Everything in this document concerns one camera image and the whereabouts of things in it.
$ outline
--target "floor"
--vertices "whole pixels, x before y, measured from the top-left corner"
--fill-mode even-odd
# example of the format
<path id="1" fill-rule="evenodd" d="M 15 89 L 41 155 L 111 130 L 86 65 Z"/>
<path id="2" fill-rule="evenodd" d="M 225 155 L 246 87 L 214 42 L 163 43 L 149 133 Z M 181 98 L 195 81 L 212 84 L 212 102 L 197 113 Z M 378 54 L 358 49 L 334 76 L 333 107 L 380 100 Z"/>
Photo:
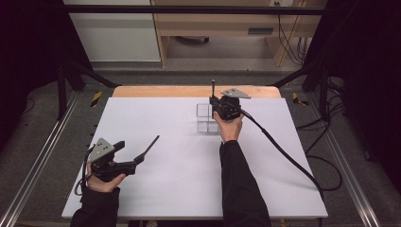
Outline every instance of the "floor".
<path id="1" fill-rule="evenodd" d="M 158 62 L 109 64 L 94 62 L 103 77 L 122 84 L 219 84 L 269 85 L 282 79 L 300 65 L 287 60 L 277 68 L 263 38 L 210 37 L 202 40 L 174 38 L 168 51 L 166 66 Z M 316 118 L 318 92 L 304 93 L 303 77 L 280 88 L 288 102 L 294 124 L 301 126 Z M 89 147 L 91 135 L 113 89 L 84 77 L 84 92 L 68 88 L 70 106 L 65 125 L 58 115 L 57 84 L 50 83 L 28 97 L 26 113 L 4 150 L 0 153 L 0 226 L 68 226 L 61 218 L 68 192 L 77 177 L 83 151 Z M 90 107 L 94 94 L 102 98 Z M 299 102 L 294 102 L 293 95 Z M 331 107 L 339 104 L 335 92 Z M 305 150 L 322 134 L 325 125 L 299 130 Z M 310 151 L 337 166 L 343 184 L 336 191 L 325 192 L 329 217 L 323 226 L 401 226 L 401 196 L 392 187 L 380 164 L 367 161 L 346 110 L 333 113 L 329 130 Z M 324 187 L 339 182 L 334 168 L 315 159 L 309 164 Z M 286 220 L 287 226 L 318 226 L 316 220 Z M 282 226 L 276 220 L 274 226 Z"/>

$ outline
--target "person's left hand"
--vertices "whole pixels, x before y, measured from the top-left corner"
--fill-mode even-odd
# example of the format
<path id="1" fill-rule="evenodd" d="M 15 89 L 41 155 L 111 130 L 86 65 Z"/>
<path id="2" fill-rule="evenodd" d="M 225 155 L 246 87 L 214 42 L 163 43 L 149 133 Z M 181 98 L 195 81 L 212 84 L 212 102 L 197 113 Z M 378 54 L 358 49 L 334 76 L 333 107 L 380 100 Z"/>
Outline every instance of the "person's left hand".
<path id="1" fill-rule="evenodd" d="M 86 166 L 86 168 L 88 169 L 88 172 L 91 173 L 91 165 L 88 164 Z M 87 182 L 88 182 L 89 189 L 94 190 L 96 192 L 109 193 L 109 192 L 113 192 L 113 190 L 116 187 L 118 187 L 118 185 L 125 179 L 125 177 L 126 177 L 126 175 L 124 173 L 121 173 L 116 178 L 114 178 L 112 181 L 105 183 L 105 182 L 101 181 L 99 178 L 97 178 L 96 176 L 91 176 Z"/>

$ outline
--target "gray carpet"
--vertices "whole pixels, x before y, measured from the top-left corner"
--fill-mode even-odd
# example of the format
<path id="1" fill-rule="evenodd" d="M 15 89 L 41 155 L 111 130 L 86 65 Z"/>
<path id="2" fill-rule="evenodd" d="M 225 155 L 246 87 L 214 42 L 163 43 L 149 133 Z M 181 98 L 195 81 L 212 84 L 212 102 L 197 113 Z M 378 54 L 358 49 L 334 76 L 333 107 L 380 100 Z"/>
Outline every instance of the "gray carpet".
<path id="1" fill-rule="evenodd" d="M 218 84 L 267 85 L 287 75 L 285 72 L 99 72 L 105 78 L 123 84 L 189 84 L 209 85 L 211 79 Z M 113 89 L 106 88 L 95 81 L 85 78 L 88 83 L 84 92 L 79 94 L 78 103 L 63 133 L 50 155 L 39 181 L 36 183 L 26 202 L 19 221 L 68 222 L 61 217 L 66 203 L 66 193 L 72 188 L 77 177 L 83 155 L 96 131 L 107 97 Z M 317 118 L 313 108 L 292 102 L 292 92 L 298 92 L 302 100 L 307 96 L 299 93 L 298 82 L 281 89 L 281 94 L 288 102 L 296 126 L 311 122 Z M 102 91 L 99 102 L 90 107 L 95 92 Z M 4 214 L 26 174 L 32 167 L 36 156 L 51 132 L 58 114 L 57 86 L 50 83 L 29 95 L 35 101 L 31 111 L 25 113 L 12 138 L 0 153 L 0 214 Z M 348 122 L 346 115 L 336 114 L 332 118 L 330 130 L 335 134 L 344 151 L 347 161 L 355 171 L 357 179 L 372 205 L 381 226 L 401 226 L 401 196 L 393 188 L 380 164 L 366 161 L 363 146 Z M 303 147 L 307 149 L 319 136 L 322 129 L 299 131 Z M 333 161 L 330 149 L 323 138 L 309 152 Z M 338 182 L 336 172 L 328 165 L 317 160 L 309 160 L 313 173 L 323 187 L 331 187 Z M 323 226 L 365 226 L 349 191 L 343 184 L 339 190 L 325 192 L 325 204 L 328 218 Z M 317 220 L 287 220 L 288 226 L 318 226 Z"/>

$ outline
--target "black rod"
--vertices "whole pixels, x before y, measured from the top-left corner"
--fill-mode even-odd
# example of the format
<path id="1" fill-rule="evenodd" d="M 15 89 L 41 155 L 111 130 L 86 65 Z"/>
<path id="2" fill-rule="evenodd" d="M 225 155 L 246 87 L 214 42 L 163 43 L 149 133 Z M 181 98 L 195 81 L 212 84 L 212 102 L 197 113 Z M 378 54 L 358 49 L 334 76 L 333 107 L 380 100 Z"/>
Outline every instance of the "black rod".
<path id="1" fill-rule="evenodd" d="M 263 15 L 325 15 L 339 9 L 290 7 L 233 6 L 109 6 L 109 5 L 43 5 L 43 9 L 69 13 L 183 13 L 183 14 L 263 14 Z"/>

